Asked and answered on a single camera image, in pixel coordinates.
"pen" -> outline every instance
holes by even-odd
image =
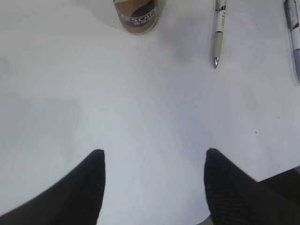
[[[297,77],[300,77],[300,26],[296,0],[285,1],[287,26],[291,30],[292,46]]]
[[[213,65],[216,69],[219,64],[221,56],[221,48],[223,42],[223,33],[224,33],[224,23],[225,23],[225,12],[226,12],[226,0],[217,0],[216,1],[216,11],[217,11],[217,24],[216,32],[213,46]]]

